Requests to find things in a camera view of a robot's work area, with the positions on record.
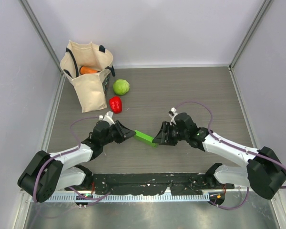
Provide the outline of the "green paper box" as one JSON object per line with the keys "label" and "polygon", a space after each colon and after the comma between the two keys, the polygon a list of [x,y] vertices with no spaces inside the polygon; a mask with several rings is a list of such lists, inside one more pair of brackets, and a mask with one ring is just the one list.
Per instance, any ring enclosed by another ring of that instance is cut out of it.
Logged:
{"label": "green paper box", "polygon": [[153,137],[141,132],[141,131],[138,131],[138,130],[135,130],[135,136],[134,138],[140,142],[143,142],[145,143],[146,145],[149,145],[151,147],[158,147],[158,144],[157,143],[154,143],[153,142]]}

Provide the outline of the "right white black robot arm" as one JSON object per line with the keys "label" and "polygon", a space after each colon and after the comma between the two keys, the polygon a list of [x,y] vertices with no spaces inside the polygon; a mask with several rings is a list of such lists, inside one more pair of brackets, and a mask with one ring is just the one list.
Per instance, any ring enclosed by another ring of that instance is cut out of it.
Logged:
{"label": "right white black robot arm", "polygon": [[159,145],[175,146],[186,141],[191,147],[228,159],[237,166],[215,164],[206,172],[206,184],[217,188],[221,184],[235,184],[251,188],[257,195],[272,199],[286,181],[286,169],[275,152],[264,146],[256,149],[237,144],[217,133],[198,127],[187,113],[169,111],[171,121],[162,123],[153,139]]}

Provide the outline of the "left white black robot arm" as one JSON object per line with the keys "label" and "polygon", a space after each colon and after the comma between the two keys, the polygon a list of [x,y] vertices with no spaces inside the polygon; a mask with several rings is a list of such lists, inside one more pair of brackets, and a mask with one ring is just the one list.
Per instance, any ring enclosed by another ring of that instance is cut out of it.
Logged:
{"label": "left white black robot arm", "polygon": [[98,121],[89,136],[78,146],[57,153],[37,152],[18,179],[18,186],[44,202],[60,189],[88,190],[92,187],[92,172],[82,163],[94,160],[103,147],[112,142],[122,143],[136,132],[119,121]]}

